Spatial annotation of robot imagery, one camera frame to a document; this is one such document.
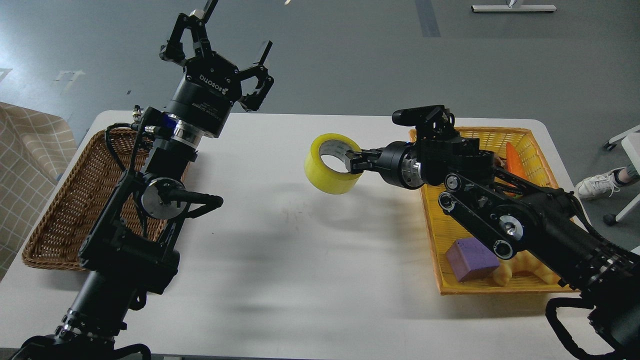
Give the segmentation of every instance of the blue tape mark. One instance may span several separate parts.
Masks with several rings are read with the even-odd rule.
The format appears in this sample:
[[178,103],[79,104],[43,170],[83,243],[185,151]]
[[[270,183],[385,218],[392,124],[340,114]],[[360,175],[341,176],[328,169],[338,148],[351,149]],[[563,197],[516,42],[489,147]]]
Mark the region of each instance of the blue tape mark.
[[422,36],[440,37],[440,28],[436,20],[436,13],[433,11],[431,0],[415,0],[415,7],[418,10],[418,19],[422,28]]

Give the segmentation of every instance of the person's leg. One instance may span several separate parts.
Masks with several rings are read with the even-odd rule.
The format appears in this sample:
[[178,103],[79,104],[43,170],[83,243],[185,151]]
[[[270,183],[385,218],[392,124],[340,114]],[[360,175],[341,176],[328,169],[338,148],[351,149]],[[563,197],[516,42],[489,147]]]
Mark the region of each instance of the person's leg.
[[633,164],[618,171],[614,170],[613,174],[616,182],[622,186],[634,184],[640,180],[640,174],[638,174],[638,171]]
[[575,185],[575,192],[582,200],[593,200],[607,194],[611,196],[620,191],[621,186],[633,184],[638,180],[640,175],[636,168],[629,165],[587,177]]

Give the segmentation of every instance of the wicker basket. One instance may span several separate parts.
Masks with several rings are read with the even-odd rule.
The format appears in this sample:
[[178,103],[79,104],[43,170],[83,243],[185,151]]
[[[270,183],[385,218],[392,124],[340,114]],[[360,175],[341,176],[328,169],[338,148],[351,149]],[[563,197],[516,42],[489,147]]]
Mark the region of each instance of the wicker basket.
[[[111,143],[125,165],[129,164],[135,138],[136,132],[130,129],[111,131]],[[148,151],[138,151],[137,170],[142,167],[147,156]],[[84,270],[79,266],[78,250],[121,175],[122,171],[105,146],[104,131],[98,132],[89,140],[27,241],[22,261],[34,268]],[[122,208],[122,217],[127,220],[127,226],[131,230],[142,234],[132,197],[129,197]],[[166,220],[149,218],[147,223],[148,238],[156,240]]]
[[[547,161],[545,160],[531,130],[515,127],[457,127],[464,137],[480,138],[480,148],[496,152],[506,157],[506,144],[511,142],[520,158],[529,180],[540,186],[557,188]],[[415,130],[410,131],[410,138],[415,141]],[[438,205],[438,195],[445,191],[444,185],[423,186],[420,190],[424,214],[431,242],[433,271],[436,275],[440,294],[468,293],[555,293],[571,291],[556,284],[545,284],[533,274],[514,274],[507,286],[499,286],[491,277],[485,279],[458,282],[445,253],[457,239],[472,235],[459,225],[452,217],[445,215]]]

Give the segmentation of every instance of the white metal stand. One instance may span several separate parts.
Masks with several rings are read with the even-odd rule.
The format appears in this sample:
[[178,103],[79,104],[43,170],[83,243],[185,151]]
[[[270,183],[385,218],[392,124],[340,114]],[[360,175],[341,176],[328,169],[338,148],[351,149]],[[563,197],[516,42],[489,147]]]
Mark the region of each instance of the white metal stand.
[[631,134],[631,133],[636,133],[636,132],[638,132],[638,131],[640,131],[640,125],[638,125],[638,126],[634,126],[634,127],[632,127],[631,129],[629,129],[629,130],[627,130],[627,131],[625,131],[625,132],[623,132],[623,133],[620,133],[620,134],[618,134],[618,135],[616,135],[616,136],[614,136],[614,137],[610,138],[610,139],[609,139],[609,141],[608,141],[608,142],[606,142],[602,147],[604,147],[605,149],[607,149],[607,150],[609,150],[609,151],[610,151],[610,150],[612,150],[614,147],[616,147],[616,144],[615,144],[614,142],[617,142],[618,140],[620,140],[620,139],[624,138],[625,136],[627,136],[627,135],[629,135],[629,134]]
[[554,5],[523,5],[524,0],[506,0],[505,5],[472,5],[474,13],[480,12],[547,12],[557,10]]
[[[622,139],[622,147],[627,152],[631,163],[640,168],[640,134],[631,133]],[[638,204],[640,204],[640,193],[633,199],[622,211],[617,215],[607,214],[603,217],[605,224],[614,225],[621,222],[629,212],[631,212]]]

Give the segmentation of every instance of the yellow plastic basket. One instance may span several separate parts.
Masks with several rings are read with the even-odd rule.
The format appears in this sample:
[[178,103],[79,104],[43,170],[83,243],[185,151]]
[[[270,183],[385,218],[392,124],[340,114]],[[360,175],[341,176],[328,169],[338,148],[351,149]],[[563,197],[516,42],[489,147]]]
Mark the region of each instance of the yellow plastic basket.
[[[531,130],[516,127],[457,127],[461,136],[480,138],[480,148],[496,152],[501,158],[506,157],[506,144],[516,148],[529,180],[540,186],[557,188],[547,161],[545,160]],[[410,138],[415,141],[415,130],[411,130]],[[441,295],[449,294],[482,294],[482,293],[557,293],[569,292],[556,284],[546,284],[533,274],[514,274],[506,286],[499,286],[491,277],[485,279],[458,282],[445,253],[457,239],[469,238],[472,235],[460,226],[452,217],[445,215],[438,205],[438,195],[445,191],[444,185],[423,186],[420,190],[424,215],[427,221],[433,271]]]

